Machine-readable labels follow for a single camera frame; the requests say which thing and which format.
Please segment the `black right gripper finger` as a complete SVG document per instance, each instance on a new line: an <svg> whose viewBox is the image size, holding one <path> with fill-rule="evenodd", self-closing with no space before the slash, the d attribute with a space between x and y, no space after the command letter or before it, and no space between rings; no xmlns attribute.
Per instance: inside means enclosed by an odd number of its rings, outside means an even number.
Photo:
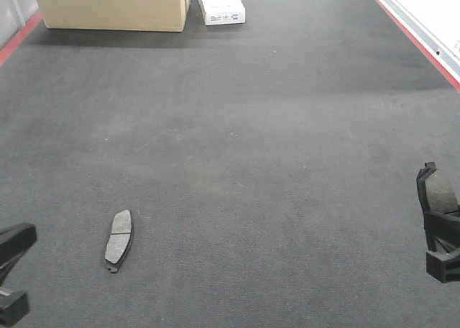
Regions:
<svg viewBox="0 0 460 328"><path fill-rule="evenodd" d="M426 252L426 272L442 283L459 282L459 249L448 254Z"/></svg>
<svg viewBox="0 0 460 328"><path fill-rule="evenodd" d="M459 249L459 213L442 214L435 211L423 213L423 227L428 250L453 252Z"/></svg>

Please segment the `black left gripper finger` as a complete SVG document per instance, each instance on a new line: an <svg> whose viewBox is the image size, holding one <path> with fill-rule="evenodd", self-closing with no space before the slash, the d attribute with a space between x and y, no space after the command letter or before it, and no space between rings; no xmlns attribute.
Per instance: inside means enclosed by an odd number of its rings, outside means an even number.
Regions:
<svg viewBox="0 0 460 328"><path fill-rule="evenodd" d="M1 229L1 284L36 241L37 230L34 224L21 223Z"/></svg>
<svg viewBox="0 0 460 328"><path fill-rule="evenodd" d="M29 313L29 299L25 291L1 288L1 325L13 327Z"/></svg>

